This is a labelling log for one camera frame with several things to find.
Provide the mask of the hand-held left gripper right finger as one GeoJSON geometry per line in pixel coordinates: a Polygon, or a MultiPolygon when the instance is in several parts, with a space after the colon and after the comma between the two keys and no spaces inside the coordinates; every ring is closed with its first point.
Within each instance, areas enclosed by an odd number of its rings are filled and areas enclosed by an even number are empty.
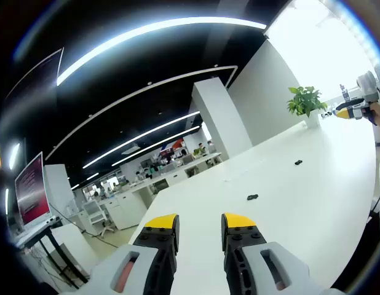
{"type": "Polygon", "coordinates": [[[221,215],[224,271],[231,294],[342,294],[311,279],[302,260],[277,242],[267,242],[254,221],[221,215]]]}

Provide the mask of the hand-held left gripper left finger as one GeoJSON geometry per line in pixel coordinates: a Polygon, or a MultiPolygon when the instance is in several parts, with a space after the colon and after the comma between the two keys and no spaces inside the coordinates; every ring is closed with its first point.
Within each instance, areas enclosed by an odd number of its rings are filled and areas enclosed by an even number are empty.
{"type": "Polygon", "coordinates": [[[170,294],[176,272],[179,215],[147,222],[132,244],[119,247],[96,265],[73,294],[170,294]]]}

